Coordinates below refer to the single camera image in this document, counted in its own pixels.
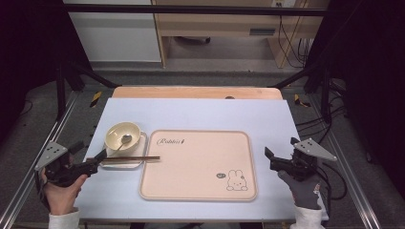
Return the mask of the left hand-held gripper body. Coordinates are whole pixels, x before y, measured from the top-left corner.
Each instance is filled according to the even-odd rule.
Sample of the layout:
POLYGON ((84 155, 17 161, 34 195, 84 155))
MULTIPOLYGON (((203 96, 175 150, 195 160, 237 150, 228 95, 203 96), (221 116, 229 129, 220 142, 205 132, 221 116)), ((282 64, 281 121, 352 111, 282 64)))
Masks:
POLYGON ((86 175, 86 162, 73 164, 71 162, 72 156, 69 153, 69 148, 55 141, 50 142, 46 146, 44 155, 39 158, 34 170, 38 174, 44 172, 50 183, 59 187, 68 187, 81 175, 86 175))

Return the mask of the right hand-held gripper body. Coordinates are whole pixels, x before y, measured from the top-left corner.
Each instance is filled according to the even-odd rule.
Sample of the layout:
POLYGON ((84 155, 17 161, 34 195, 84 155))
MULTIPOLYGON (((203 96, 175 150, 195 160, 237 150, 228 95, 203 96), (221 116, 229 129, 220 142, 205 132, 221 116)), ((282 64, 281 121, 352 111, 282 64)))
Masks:
POLYGON ((288 174, 298 181, 303 181, 316 174, 319 159, 337 160, 337 156, 327 151, 312 138, 300 140, 293 148, 292 159, 289 163, 292 169, 288 174))

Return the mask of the brown chopstick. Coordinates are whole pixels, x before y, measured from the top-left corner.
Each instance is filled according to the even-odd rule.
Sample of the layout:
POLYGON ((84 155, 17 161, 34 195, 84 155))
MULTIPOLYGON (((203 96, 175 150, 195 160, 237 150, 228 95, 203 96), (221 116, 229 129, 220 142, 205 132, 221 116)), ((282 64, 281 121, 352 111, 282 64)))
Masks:
POLYGON ((95 160, 95 158, 94 157, 87 157, 85 159, 85 161, 91 161, 91 160, 95 160))
POLYGON ((131 160, 139 160, 139 161, 145 161, 145 160, 156 160, 160 159, 159 156, 141 156, 141 157, 107 157, 103 161, 131 161, 131 160))

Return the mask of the metal spoon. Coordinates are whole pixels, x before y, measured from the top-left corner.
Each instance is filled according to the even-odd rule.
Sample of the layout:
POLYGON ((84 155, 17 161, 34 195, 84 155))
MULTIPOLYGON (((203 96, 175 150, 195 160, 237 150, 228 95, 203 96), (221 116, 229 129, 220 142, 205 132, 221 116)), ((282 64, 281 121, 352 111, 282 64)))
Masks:
POLYGON ((130 147, 132 136, 129 134, 124 135, 120 140, 120 146, 116 149, 116 153, 127 150, 130 147))

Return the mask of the cream bowl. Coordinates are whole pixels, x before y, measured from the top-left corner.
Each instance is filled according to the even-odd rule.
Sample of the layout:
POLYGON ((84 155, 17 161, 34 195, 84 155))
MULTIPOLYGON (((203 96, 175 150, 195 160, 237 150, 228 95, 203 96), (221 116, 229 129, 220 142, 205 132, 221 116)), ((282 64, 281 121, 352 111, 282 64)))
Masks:
POLYGON ((133 122, 120 122, 107 131, 104 145, 110 152, 124 154, 133 152, 138 147, 139 141, 140 127, 133 122), (123 144, 121 140, 126 135, 129 135, 131 140, 123 144))

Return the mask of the small white tray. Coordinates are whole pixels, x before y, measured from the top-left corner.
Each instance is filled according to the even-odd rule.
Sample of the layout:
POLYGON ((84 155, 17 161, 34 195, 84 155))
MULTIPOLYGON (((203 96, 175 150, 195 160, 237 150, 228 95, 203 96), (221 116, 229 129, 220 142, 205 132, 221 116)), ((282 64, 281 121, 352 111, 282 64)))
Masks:
POLYGON ((139 167, 141 160, 128 160, 128 157, 144 156, 146 154, 148 136, 145 132, 140 133, 139 145, 133 152, 125 154, 115 154, 111 149, 107 150, 108 157, 113 157, 114 160, 105 160, 100 163, 103 169, 115 170, 132 170, 139 167))

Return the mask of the large beige tray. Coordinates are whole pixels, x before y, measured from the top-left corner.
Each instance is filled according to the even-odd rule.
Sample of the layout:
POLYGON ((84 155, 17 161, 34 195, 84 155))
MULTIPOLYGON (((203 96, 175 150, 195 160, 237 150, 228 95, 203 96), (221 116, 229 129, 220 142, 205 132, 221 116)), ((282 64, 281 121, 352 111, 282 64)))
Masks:
POLYGON ((148 200, 251 201, 257 185, 250 140, 240 131, 158 130, 139 185, 148 200))

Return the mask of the person's right hand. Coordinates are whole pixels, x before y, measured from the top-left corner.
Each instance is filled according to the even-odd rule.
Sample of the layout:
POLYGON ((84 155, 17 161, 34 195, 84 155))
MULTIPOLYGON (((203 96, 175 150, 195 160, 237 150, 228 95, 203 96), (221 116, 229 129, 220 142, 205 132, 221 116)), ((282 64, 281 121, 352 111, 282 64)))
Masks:
POLYGON ((318 204, 318 194, 320 190, 320 177, 314 175, 305 179, 304 181, 298 181, 290 176, 286 171, 280 171, 277 173, 278 177, 288 186, 292 193, 294 204, 297 207, 320 210, 321 207, 318 204))

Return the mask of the person's left hand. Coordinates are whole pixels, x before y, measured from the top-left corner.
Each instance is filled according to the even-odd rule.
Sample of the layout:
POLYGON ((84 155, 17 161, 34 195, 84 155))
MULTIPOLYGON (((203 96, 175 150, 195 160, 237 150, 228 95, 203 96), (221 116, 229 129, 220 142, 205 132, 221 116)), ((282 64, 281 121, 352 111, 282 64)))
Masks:
POLYGON ((50 213, 54 216, 62 216, 74 212, 75 200, 88 177, 81 175, 69 187, 56 186, 50 183, 45 175, 42 175, 42 178, 46 181, 44 192, 50 206, 50 213))

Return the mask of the black and yellow tape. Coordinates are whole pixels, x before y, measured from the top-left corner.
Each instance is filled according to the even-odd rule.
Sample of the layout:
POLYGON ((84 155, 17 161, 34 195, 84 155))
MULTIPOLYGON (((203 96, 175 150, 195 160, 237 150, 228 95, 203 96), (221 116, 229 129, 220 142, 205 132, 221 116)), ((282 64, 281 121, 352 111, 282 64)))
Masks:
POLYGON ((96 106, 96 104, 97 104, 98 100, 100 99, 101 95, 102 95, 102 92, 96 92, 94 94, 93 99, 92 99, 92 101, 90 103, 90 108, 93 108, 93 107, 96 106))
POLYGON ((300 99, 300 96, 298 95, 298 94, 295 94, 294 95, 294 104, 295 105, 299 105, 299 106, 303 106, 303 107, 311 107, 311 105, 310 105, 310 103, 308 103, 308 102, 303 102, 301 99, 300 99))

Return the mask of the white cabinet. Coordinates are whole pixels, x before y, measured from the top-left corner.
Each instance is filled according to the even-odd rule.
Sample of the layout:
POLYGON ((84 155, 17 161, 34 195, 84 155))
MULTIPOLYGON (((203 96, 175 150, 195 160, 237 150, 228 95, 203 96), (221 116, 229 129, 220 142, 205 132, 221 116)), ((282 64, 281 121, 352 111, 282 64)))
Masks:
POLYGON ((151 13, 70 12, 91 62, 160 62, 151 13))

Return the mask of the wooden desk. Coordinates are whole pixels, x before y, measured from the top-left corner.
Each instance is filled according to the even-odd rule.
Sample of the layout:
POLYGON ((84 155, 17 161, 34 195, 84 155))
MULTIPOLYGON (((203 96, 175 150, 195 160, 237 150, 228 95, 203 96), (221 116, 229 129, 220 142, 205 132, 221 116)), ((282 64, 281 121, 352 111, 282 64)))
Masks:
MULTIPOLYGON (((272 0, 151 0, 155 6, 231 6, 272 8, 272 0)), ((296 0, 293 9, 324 10, 330 0, 296 0)), ((169 37, 248 37, 251 28, 273 28, 268 41, 278 68, 283 68, 291 59, 290 53, 298 40, 313 39, 322 19, 315 16, 271 16, 230 14, 167 14, 155 15, 160 46, 166 47, 169 37)))

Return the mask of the aluminium rail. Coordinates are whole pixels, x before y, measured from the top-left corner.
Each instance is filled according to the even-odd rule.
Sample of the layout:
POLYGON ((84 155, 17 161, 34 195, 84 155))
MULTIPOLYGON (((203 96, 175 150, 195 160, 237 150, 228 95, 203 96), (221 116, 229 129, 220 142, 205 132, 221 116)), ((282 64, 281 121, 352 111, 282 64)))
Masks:
POLYGON ((64 111, 58 116, 56 119, 52 129, 50 130, 48 136, 46 137, 44 143, 42 144, 40 150, 38 151, 37 155, 35 156, 31 167, 29 168, 28 172, 25 174, 24 179, 22 180, 20 186, 18 187, 16 193, 14 194, 13 198, 11 199, 8 207, 2 213, 0 217, 0 229, 11 229, 13 226, 19 212, 21 211, 22 206, 24 205, 25 201, 27 200, 32 188, 35 185, 35 166, 39 162, 39 158, 41 158, 44 153, 46 146, 53 141, 57 141, 61 132, 64 129, 64 126, 69 119, 72 110, 75 106, 77 99, 79 98, 80 92, 71 92, 67 103, 63 106, 64 111))
POLYGON ((381 229, 381 224, 332 130, 323 134, 323 143, 326 143, 330 151, 337 156, 336 165, 340 170, 340 174, 346 180, 348 192, 351 195, 359 217, 363 221, 365 229, 381 229))

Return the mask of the white wall socket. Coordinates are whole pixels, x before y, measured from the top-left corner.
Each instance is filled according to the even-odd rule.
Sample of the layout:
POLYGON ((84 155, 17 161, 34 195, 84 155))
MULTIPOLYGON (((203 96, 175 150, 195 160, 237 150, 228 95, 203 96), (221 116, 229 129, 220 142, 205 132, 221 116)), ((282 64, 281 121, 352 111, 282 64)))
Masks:
POLYGON ((272 0, 273 8, 294 8, 296 0, 272 0))

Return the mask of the black horizontal frame bar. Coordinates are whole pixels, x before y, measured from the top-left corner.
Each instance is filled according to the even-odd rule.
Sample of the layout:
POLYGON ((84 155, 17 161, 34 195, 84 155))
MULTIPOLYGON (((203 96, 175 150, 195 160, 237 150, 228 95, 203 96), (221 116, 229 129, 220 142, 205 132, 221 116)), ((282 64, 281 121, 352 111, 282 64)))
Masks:
POLYGON ((326 16, 327 10, 225 6, 65 4, 71 12, 326 16))

